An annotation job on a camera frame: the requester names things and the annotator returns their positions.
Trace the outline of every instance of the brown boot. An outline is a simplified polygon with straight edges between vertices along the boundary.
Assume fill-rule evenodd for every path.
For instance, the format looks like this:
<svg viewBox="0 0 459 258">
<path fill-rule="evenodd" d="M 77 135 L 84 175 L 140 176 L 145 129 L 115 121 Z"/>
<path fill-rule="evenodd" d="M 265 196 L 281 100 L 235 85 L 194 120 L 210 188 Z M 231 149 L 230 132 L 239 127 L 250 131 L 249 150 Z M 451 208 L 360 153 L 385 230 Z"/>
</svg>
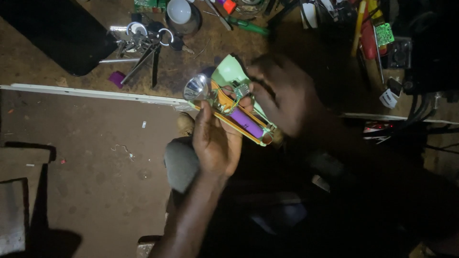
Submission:
<svg viewBox="0 0 459 258">
<path fill-rule="evenodd" d="M 188 113 L 182 112 L 177 118 L 177 128 L 180 136 L 191 136 L 195 128 L 195 120 Z"/>
</svg>

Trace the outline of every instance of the purple object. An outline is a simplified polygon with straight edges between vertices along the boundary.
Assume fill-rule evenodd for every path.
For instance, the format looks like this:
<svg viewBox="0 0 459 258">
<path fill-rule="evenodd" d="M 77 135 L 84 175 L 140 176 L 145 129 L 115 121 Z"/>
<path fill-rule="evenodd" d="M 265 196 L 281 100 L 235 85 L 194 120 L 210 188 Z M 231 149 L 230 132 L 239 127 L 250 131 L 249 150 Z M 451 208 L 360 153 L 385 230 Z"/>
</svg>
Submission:
<svg viewBox="0 0 459 258">
<path fill-rule="evenodd" d="M 263 136 L 263 129 L 252 121 L 244 112 L 242 112 L 238 107 L 236 107 L 231 115 L 237 123 L 239 123 L 243 128 L 245 128 L 250 134 L 255 138 L 260 138 Z"/>
<path fill-rule="evenodd" d="M 121 84 L 121 81 L 124 79 L 124 77 L 126 77 L 124 73 L 120 71 L 116 71 L 110 74 L 110 77 L 108 77 L 108 80 L 113 82 L 119 89 L 121 89 L 123 87 L 123 85 Z"/>
</svg>

